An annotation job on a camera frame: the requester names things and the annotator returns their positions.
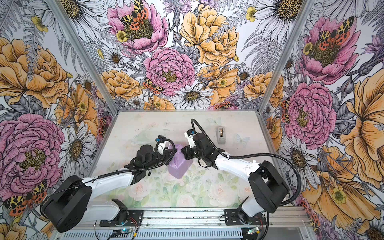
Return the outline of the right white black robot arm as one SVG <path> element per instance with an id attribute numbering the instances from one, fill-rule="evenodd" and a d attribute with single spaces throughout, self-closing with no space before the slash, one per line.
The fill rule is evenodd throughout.
<path id="1" fill-rule="evenodd" d="M 250 184 L 253 195 L 238 207 L 237 219 L 249 225 L 252 217 L 262 212 L 274 213 L 283 203 L 289 187 L 269 161 L 261 164 L 241 159 L 231 159 L 222 149 L 216 149 L 203 133 L 194 130 L 185 132 L 189 145 L 181 152 L 187 160 L 202 160 L 207 167 L 231 173 Z"/>

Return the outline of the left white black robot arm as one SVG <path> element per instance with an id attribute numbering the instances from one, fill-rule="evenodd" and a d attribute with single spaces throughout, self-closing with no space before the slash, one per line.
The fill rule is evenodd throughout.
<path id="1" fill-rule="evenodd" d="M 170 139 L 156 139 L 156 146 L 143 145 L 135 158 L 122 170 L 90 178 L 68 177 L 62 185 L 40 205 L 41 214 L 60 233 L 67 232 L 78 224 L 88 222 L 111 222 L 124 226 L 133 222 L 129 210 L 118 199 L 106 202 L 96 198 L 110 191 L 128 188 L 137 184 L 151 170 L 167 165 L 178 151 Z"/>

